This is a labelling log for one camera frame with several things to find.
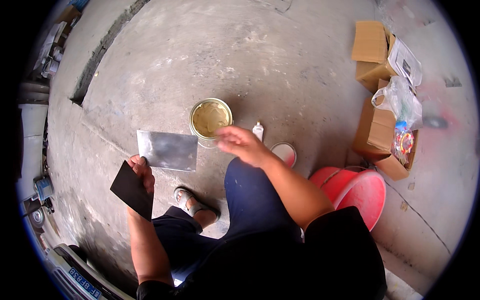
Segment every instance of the hand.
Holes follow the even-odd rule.
[[[129,158],[128,165],[143,180],[147,192],[153,193],[155,190],[155,177],[152,175],[152,169],[147,166],[145,157],[140,157],[139,154],[134,155]]]
[[[269,158],[276,156],[260,142],[260,140],[246,129],[236,126],[218,128],[216,145],[223,152],[238,156],[243,162],[261,168]]]

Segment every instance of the concrete floor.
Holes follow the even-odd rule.
[[[135,291],[125,204],[110,185],[123,160],[138,152],[137,129],[190,133],[190,110],[207,97],[226,101],[238,126],[249,129],[260,120],[267,147],[292,143],[294,169],[305,177],[322,166],[357,163],[349,147],[371,94],[354,78],[355,21],[379,20],[423,65],[424,114],[448,122],[446,129],[420,131],[408,179],[385,178],[396,191],[388,188],[372,231],[385,267],[425,294],[458,244],[479,169],[476,98],[451,29],[425,1],[294,0],[286,12],[271,5],[277,2],[151,0],[108,48],[78,106],[69,99],[91,51],[134,4],[90,0],[50,91],[56,235],[87,250],[114,284]],[[451,76],[463,86],[446,88],[444,78]],[[204,234],[221,237],[228,229],[223,176],[232,158],[199,147],[196,173],[154,168],[153,217],[174,203],[175,187],[186,185],[220,207],[221,219]],[[400,209],[402,197],[418,214]]]

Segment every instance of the navy blue pants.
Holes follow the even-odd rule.
[[[175,206],[152,220],[167,252],[174,278],[185,280],[215,248],[245,235],[282,230],[286,239],[301,242],[300,227],[290,217],[260,168],[254,168],[239,158],[233,159],[225,174],[225,191],[230,227],[220,239],[199,235],[202,232],[200,224]]]

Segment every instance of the white plastic bottle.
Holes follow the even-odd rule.
[[[264,137],[264,127],[260,125],[260,121],[257,121],[257,124],[253,127],[252,132],[258,137],[261,142]]]

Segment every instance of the car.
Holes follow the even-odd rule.
[[[53,282],[68,299],[132,299],[87,264],[87,255],[76,245],[60,244],[46,250],[45,266]]]

